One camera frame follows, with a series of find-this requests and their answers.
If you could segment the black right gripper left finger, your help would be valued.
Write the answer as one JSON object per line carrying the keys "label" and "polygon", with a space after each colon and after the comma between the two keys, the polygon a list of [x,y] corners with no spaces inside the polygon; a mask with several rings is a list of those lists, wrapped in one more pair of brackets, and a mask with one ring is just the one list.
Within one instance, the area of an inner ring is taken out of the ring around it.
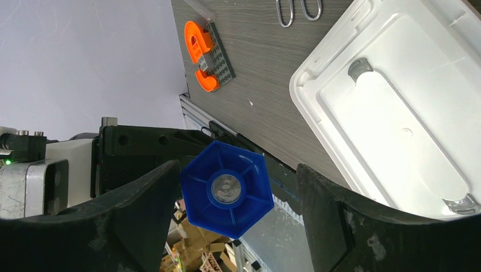
{"label": "black right gripper left finger", "polygon": [[1,220],[1,270],[158,271],[179,177],[171,160],[57,215]]}

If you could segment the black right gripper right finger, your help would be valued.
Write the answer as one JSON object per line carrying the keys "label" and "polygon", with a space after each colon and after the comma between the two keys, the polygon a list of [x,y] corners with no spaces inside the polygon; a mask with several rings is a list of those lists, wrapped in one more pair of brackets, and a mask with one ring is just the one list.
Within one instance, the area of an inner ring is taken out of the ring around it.
{"label": "black right gripper right finger", "polygon": [[480,216],[436,220],[349,190],[306,164],[296,170],[315,271],[479,271]]}

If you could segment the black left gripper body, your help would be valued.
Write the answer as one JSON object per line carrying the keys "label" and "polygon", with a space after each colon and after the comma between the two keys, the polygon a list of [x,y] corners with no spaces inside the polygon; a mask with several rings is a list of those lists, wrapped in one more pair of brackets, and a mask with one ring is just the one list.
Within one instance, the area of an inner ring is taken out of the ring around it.
{"label": "black left gripper body", "polygon": [[212,141],[199,130],[102,125],[92,142],[90,196],[115,190],[170,160],[185,167]]}

